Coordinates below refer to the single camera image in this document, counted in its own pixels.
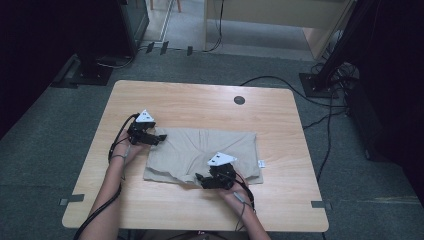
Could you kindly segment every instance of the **fabric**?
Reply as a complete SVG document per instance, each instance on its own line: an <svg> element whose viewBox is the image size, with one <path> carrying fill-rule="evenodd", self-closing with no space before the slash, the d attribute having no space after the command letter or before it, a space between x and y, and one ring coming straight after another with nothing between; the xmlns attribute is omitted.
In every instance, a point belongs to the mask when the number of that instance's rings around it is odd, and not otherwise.
<svg viewBox="0 0 424 240"><path fill-rule="evenodd" d="M237 158L234 169L250 184L263 183L258 166L256 133L193 128L156 128L168 135L152 146L144 171L145 180L200 186L195 174L210 176L207 162L221 152Z"/></svg>

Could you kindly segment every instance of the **forearm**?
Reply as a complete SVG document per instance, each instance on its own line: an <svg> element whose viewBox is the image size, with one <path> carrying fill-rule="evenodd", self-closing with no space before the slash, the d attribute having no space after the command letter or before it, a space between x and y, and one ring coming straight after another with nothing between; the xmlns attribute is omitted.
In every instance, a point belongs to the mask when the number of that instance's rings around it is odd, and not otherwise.
<svg viewBox="0 0 424 240"><path fill-rule="evenodd" d="M124 162L121 159L113 159L106 171L103 184L91 208L91 215L104 203L109 201L118 191L121 183ZM87 226L81 234L80 239L116 239L119 230L120 197L105 208Z"/></svg>
<svg viewBox="0 0 424 240"><path fill-rule="evenodd" d="M248 199L247 195L241 192L238 193L244 199ZM258 216L256 216L256 213L253 211L250 205L248 205L248 203L244 203L245 207L243 211L243 203L235 196L227 195L224 200L238 217L241 216L241 220L251 240L271 239L259 221Z"/></svg>

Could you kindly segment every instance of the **table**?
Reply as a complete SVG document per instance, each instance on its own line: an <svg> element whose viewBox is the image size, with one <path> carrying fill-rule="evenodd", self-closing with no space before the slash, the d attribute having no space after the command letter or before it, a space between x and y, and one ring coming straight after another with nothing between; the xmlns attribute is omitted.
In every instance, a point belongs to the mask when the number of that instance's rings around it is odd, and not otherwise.
<svg viewBox="0 0 424 240"><path fill-rule="evenodd" d="M302 27L315 59L322 56L349 19L355 0L231 0L224 2L222 20ZM219 19L221 0L207 0L204 8L204 42L207 20Z"/></svg>
<svg viewBox="0 0 424 240"><path fill-rule="evenodd" d="M245 99L243 105L234 102ZM94 136L63 225L78 228L90 211L107 168L107 154L131 114L147 109L157 127L215 128L257 133L264 183L250 186L267 231L328 229L293 94L287 89L118 81ZM126 169L121 228L233 231L237 218L214 190L143 180L148 150Z"/></svg>

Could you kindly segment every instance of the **white label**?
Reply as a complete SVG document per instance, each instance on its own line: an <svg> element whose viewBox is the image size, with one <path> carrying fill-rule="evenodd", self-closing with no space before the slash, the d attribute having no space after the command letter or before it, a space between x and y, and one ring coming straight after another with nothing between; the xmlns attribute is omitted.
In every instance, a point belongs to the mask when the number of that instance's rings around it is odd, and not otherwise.
<svg viewBox="0 0 424 240"><path fill-rule="evenodd" d="M260 168L265 168L265 161L264 160L258 160L258 165Z"/></svg>

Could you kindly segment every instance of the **human arm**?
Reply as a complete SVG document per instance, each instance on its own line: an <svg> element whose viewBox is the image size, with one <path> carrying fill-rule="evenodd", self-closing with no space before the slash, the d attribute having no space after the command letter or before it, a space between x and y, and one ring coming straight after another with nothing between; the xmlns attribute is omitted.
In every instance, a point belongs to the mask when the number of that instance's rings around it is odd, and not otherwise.
<svg viewBox="0 0 424 240"><path fill-rule="evenodd" d="M131 145L127 138L128 134L126 131L119 137L119 143L115 146L111 155L112 157L106 170L105 178L89 216L117 193L125 167L134 160L143 148L148 147L144 144ZM119 219L120 198L118 197L88 224L79 239L115 240L119 231Z"/></svg>
<svg viewBox="0 0 424 240"><path fill-rule="evenodd" d="M237 175L239 182L247 182L242 178L241 175ZM229 189L218 189L219 196L227 203L227 205L236 213L238 217L241 216L241 221L246 227L247 233L251 240L266 240L271 239L266 233L264 227L256 216L253 208L250 207L249 197L246 191L241 187L240 184L234 183L234 186ZM244 202L240 201L235 195L236 192L240 197L243 198Z"/></svg>

